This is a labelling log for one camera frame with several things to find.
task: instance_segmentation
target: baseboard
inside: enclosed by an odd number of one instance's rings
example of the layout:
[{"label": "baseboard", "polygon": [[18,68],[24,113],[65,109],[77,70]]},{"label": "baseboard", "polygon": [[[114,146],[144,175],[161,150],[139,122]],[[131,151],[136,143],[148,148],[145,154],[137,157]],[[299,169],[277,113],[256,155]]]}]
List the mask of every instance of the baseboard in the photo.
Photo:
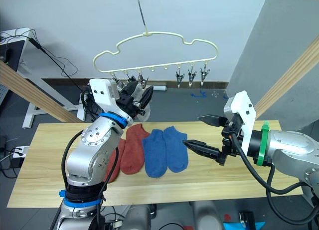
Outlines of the baseboard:
[{"label": "baseboard", "polygon": [[[73,85],[73,83],[68,78],[44,78],[45,82],[49,85]],[[77,85],[87,85],[90,79],[87,78],[73,78],[73,81]],[[165,85],[167,88],[177,88],[176,81],[149,81],[149,85]],[[193,82],[192,86],[189,86],[188,82],[182,82],[180,88],[202,88],[202,89],[225,89],[228,85],[228,82],[204,82],[203,86],[200,85],[200,82]]]}]

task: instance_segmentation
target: wooden plank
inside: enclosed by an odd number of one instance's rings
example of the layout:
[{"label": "wooden plank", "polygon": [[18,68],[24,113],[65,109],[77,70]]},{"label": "wooden plank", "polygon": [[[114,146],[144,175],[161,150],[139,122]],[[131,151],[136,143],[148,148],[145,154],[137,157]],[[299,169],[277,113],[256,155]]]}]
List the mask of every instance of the wooden plank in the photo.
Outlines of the wooden plank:
[{"label": "wooden plank", "polygon": [[64,109],[53,99],[33,86],[13,69],[0,61],[0,83],[16,93],[23,99],[34,104],[54,118],[68,123],[81,123],[82,121]]},{"label": "wooden plank", "polygon": [[[61,203],[58,193],[64,188],[61,158],[68,141],[90,123],[40,124],[24,160],[8,203],[10,208],[56,208]],[[188,139],[197,139],[221,148],[222,128],[202,122],[143,123],[146,131],[165,129],[174,125],[187,133]],[[260,130],[262,121],[256,121]],[[272,129],[280,130],[278,121],[270,121]],[[71,147],[76,147],[79,138]],[[116,181],[108,185],[104,196],[108,206],[125,204],[169,203],[196,200],[217,200],[265,197],[265,189],[251,176],[240,157],[227,158],[224,167],[215,161],[188,150],[188,167],[180,173],[167,169],[161,178],[149,178],[144,167],[136,174],[120,172]],[[269,168],[254,165],[266,180]],[[298,179],[276,172],[273,185],[283,189]],[[300,188],[289,195],[302,194]]]},{"label": "wooden plank", "polygon": [[259,118],[279,98],[290,90],[301,78],[303,78],[316,64],[319,63],[319,35],[296,60],[296,62],[284,73],[284,75],[271,87],[271,89],[254,106]]}]

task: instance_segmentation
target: red sock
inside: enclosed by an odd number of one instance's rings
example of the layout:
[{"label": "red sock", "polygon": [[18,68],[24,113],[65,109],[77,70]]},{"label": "red sock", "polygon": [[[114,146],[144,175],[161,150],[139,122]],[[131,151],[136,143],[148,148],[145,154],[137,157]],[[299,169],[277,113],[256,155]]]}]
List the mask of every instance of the red sock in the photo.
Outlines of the red sock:
[{"label": "red sock", "polygon": [[121,171],[125,174],[137,173],[144,164],[142,139],[150,134],[146,132],[142,124],[133,125],[126,132],[126,143],[121,159]]},{"label": "red sock", "polygon": [[[111,175],[110,177],[110,180],[109,180],[109,183],[113,182],[116,177],[118,176],[119,172],[120,172],[120,165],[121,165],[121,158],[122,158],[122,155],[123,155],[123,152],[124,152],[124,147],[125,147],[125,140],[124,139],[120,139],[120,142],[119,142],[119,145],[118,145],[118,149],[119,149],[119,157],[118,157],[118,161],[115,165],[115,169],[113,171],[113,174]],[[106,175],[103,179],[103,181],[106,181],[106,178],[108,177],[111,169],[112,169],[112,166],[115,162],[115,157],[116,157],[116,150],[114,150],[110,156],[110,159],[109,159],[109,162],[108,162],[108,165],[107,165],[107,170],[106,170]]]}]

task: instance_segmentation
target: sock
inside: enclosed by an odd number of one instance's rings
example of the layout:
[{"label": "sock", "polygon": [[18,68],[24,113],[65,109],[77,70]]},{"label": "sock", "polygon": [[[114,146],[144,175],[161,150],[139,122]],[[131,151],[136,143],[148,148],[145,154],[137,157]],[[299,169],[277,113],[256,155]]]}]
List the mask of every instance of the sock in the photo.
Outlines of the sock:
[{"label": "sock", "polygon": [[144,164],[142,139],[150,135],[142,124],[130,127],[126,132],[124,153],[121,159],[121,171],[125,174],[135,174]]},{"label": "sock", "polygon": [[152,133],[143,142],[145,171],[151,178],[159,178],[167,169],[166,146],[163,131],[153,129]]},{"label": "sock", "polygon": [[[120,172],[120,165],[121,165],[121,158],[122,158],[122,155],[123,155],[123,152],[124,152],[124,147],[125,147],[125,140],[124,139],[120,139],[120,142],[119,142],[119,145],[118,145],[118,149],[119,149],[119,158],[118,158],[118,161],[115,165],[115,169],[110,177],[110,180],[109,180],[109,183],[113,182],[116,177],[118,176],[119,172]],[[106,180],[106,178],[108,177],[111,169],[112,169],[112,166],[115,162],[115,157],[116,157],[116,150],[114,150],[110,156],[110,159],[109,159],[109,162],[108,162],[108,165],[107,165],[107,170],[106,170],[106,174],[105,174],[105,177],[103,179],[103,181]]]},{"label": "sock", "polygon": [[164,130],[163,137],[166,143],[166,158],[169,169],[178,173],[187,168],[187,148],[182,140],[187,139],[187,134],[181,133],[174,126]]}]

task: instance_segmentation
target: white hanger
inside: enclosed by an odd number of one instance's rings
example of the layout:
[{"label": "white hanger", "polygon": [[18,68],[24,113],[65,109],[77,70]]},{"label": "white hanger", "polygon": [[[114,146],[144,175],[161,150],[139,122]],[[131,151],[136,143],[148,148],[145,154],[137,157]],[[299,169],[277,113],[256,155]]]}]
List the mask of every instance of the white hanger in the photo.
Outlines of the white hanger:
[{"label": "white hanger", "polygon": [[[140,0],[138,0],[138,3],[139,3],[139,7],[140,7],[140,12],[141,12],[141,16],[142,16],[142,20],[143,20],[143,23],[144,23],[144,27],[145,27],[145,32],[143,32],[142,34],[138,34],[138,35],[134,35],[134,36],[131,36],[129,38],[126,38],[126,39],[123,39],[121,40],[120,42],[118,42],[116,44],[116,49],[117,51],[116,52],[111,52],[109,50],[105,50],[99,54],[97,54],[94,58],[93,58],[93,66],[96,70],[98,70],[99,72],[103,72],[103,73],[110,73],[112,75],[114,75],[115,72],[119,72],[119,71],[122,71],[124,72],[125,74],[128,74],[128,71],[130,70],[137,70],[138,73],[141,73],[141,70],[142,69],[145,69],[145,68],[149,68],[151,69],[151,71],[155,71],[155,68],[156,67],[163,67],[165,70],[167,69],[167,67],[169,65],[177,65],[178,67],[180,67],[181,64],[190,64],[191,66],[194,65],[194,63],[196,62],[204,62],[205,65],[207,65],[207,63],[211,60],[214,60],[217,58],[218,56],[218,47],[211,41],[209,40],[205,40],[205,39],[193,39],[192,42],[186,42],[184,37],[180,34],[177,34],[177,33],[172,33],[172,32],[162,32],[162,31],[148,31],[147,27],[146,27],[146,24],[145,24],[145,21],[144,21],[144,16],[143,16],[143,13],[142,13],[142,9],[141,9],[141,5],[140,5]],[[136,39],[136,38],[140,38],[140,37],[149,37],[153,34],[165,34],[165,35],[172,35],[172,36],[177,36],[179,38],[181,38],[181,41],[183,44],[186,44],[186,45],[193,45],[195,42],[204,42],[204,43],[207,43],[207,44],[210,44],[212,45],[214,48],[215,48],[215,51],[216,51],[216,55],[211,57],[211,58],[207,58],[207,59],[197,59],[197,60],[188,60],[188,61],[182,61],[182,62],[174,62],[174,63],[165,63],[165,64],[155,64],[155,65],[147,65],[147,66],[140,66],[140,67],[132,67],[132,68],[123,68],[123,69],[114,69],[114,70],[100,70],[97,66],[96,66],[96,60],[104,55],[104,54],[111,54],[111,55],[117,55],[119,53],[121,53],[121,50],[120,50],[120,45],[127,42],[127,41],[130,41],[132,39]]]}]

